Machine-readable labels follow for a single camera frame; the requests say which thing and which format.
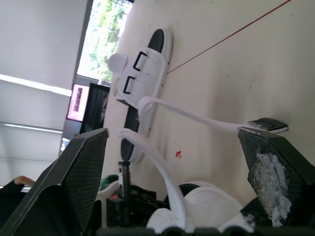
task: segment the pink screen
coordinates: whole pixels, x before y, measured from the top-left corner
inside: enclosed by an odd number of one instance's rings
[[[89,96],[89,89],[90,87],[88,86],[73,85],[67,119],[83,121]]]

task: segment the white wall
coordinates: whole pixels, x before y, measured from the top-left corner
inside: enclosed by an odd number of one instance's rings
[[[2,0],[0,74],[71,89],[87,0]],[[0,122],[63,129],[69,97],[0,80]],[[36,179],[61,134],[0,127],[0,185]]]

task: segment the white table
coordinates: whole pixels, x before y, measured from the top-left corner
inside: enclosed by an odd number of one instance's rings
[[[169,71],[220,42],[284,0],[137,0],[118,51],[132,56],[158,28],[170,29],[174,47]],[[167,75],[161,98],[200,116],[228,122],[262,117],[287,122],[283,135],[315,164],[315,1],[291,1]],[[117,172],[121,141],[115,128],[127,107],[109,99],[104,127],[110,137],[103,176]],[[213,130],[158,107],[150,140],[178,183],[205,180],[242,204],[255,193],[236,134]],[[176,152],[181,151],[182,158]],[[132,182],[166,191],[148,159],[131,167]]]

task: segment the green object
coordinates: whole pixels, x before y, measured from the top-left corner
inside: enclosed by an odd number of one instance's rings
[[[118,180],[118,175],[109,175],[100,180],[99,191],[104,190],[108,185]]]

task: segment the black buckle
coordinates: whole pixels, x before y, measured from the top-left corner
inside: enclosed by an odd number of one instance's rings
[[[130,94],[130,92],[127,92],[127,91],[126,91],[130,79],[133,79],[133,80],[134,80],[134,77],[132,77],[132,76],[128,76],[128,77],[127,77],[127,81],[126,81],[125,88],[124,88],[124,93],[125,93],[125,94]]]
[[[137,57],[135,63],[133,64],[133,67],[132,67],[133,69],[135,69],[135,70],[137,70],[137,71],[141,71],[139,68],[136,67],[136,65],[138,64],[138,61],[139,61],[141,55],[144,55],[144,56],[147,57],[147,55],[146,55],[144,52],[142,52],[142,51],[139,52],[139,55],[138,55],[138,57]]]

